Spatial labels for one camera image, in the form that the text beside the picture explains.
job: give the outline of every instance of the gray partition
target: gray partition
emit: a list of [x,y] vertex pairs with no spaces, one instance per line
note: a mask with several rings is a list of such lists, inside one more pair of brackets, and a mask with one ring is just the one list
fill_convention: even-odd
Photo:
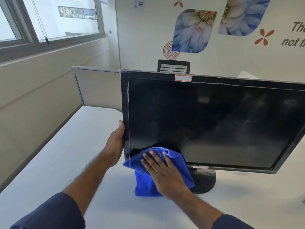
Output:
[[83,105],[122,111],[119,71],[84,66],[73,66],[72,71]]

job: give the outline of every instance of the dark blue sleeve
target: dark blue sleeve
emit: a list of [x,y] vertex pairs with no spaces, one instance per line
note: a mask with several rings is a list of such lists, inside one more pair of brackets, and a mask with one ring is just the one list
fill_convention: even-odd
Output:
[[220,216],[213,224],[212,229],[254,229],[242,220],[232,215]]
[[13,224],[11,229],[84,229],[85,227],[85,220],[74,199],[65,193],[57,193]]

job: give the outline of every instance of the red concentric circle decal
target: red concentric circle decal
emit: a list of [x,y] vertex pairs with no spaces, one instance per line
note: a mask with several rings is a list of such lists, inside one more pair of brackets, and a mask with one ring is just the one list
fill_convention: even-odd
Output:
[[179,51],[172,51],[171,50],[172,45],[173,45],[173,41],[170,41],[170,42],[166,43],[164,48],[163,48],[163,54],[167,59],[175,59],[180,54]]

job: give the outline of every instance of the white label with red border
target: white label with red border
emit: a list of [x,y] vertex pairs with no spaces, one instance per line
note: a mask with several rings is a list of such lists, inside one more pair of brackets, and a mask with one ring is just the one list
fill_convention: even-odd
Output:
[[191,82],[193,76],[192,75],[176,75],[175,76],[175,81],[180,81],[180,82]]

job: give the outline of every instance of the monitor screen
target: monitor screen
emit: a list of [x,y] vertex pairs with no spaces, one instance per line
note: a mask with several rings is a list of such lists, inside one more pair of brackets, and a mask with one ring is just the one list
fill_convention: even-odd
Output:
[[305,125],[303,90],[128,78],[128,101],[131,157],[163,146],[187,164],[272,169]]

